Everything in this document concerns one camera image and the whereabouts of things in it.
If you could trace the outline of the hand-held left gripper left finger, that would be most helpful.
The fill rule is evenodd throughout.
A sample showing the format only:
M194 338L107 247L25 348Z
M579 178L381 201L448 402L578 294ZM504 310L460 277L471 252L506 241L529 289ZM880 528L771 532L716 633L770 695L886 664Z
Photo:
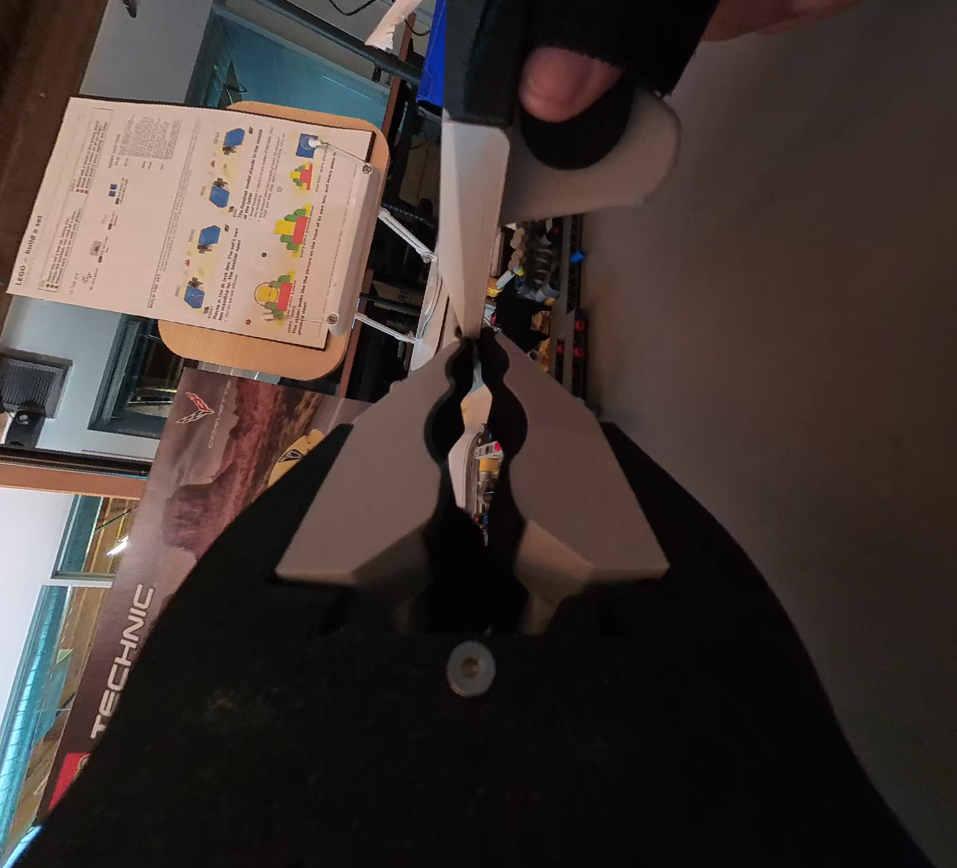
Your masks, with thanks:
M482 532L458 505L448 455L464 433L477 344L457 341L369 406L276 567L284 582L350 589L402 629L417 620L434 564L466 566Z

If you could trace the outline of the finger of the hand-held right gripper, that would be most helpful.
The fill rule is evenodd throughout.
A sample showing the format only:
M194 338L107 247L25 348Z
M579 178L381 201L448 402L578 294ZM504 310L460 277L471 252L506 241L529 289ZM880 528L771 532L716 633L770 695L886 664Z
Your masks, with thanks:
M443 117L437 264L462 334L473 340L483 327L509 154L504 131Z

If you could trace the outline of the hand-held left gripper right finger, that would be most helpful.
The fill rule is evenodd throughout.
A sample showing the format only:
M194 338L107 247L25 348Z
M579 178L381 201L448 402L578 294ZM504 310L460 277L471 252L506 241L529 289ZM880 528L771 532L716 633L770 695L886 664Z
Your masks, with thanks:
M589 589L661 578L669 563L592 411L493 329L478 354L504 455L488 545L524 590L520 632L543 634Z

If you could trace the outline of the lego car chassis model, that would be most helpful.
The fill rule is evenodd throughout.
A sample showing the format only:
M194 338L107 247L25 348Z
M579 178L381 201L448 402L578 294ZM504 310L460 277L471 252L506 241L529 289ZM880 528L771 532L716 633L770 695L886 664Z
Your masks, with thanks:
M581 302L583 237L580 215L504 228L493 248L484 322L511 340L538 370L585 402L590 319ZM476 382L461 404L463 437L450 454L456 499L484 539L505 458L489 425L491 405L489 388Z

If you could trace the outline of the lego set box yellow car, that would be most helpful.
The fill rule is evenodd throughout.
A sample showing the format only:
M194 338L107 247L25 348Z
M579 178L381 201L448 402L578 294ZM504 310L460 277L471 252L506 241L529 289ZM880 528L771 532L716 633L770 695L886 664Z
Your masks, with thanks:
M63 797L114 717L156 617L233 519L368 404L188 369L79 678L37 812Z

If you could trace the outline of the blue plastic bin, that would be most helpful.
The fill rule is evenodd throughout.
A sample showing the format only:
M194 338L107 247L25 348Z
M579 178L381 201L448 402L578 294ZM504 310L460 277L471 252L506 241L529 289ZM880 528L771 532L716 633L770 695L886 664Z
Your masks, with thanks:
M448 0L437 0L425 60L417 86L416 101L431 107L444 107L445 57Z

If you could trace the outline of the printed instruction sheet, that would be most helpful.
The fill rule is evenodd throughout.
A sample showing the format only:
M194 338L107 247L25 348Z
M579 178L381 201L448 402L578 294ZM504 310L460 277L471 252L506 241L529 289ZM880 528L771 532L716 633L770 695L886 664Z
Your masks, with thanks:
M8 292L324 350L362 274L375 136L74 97Z

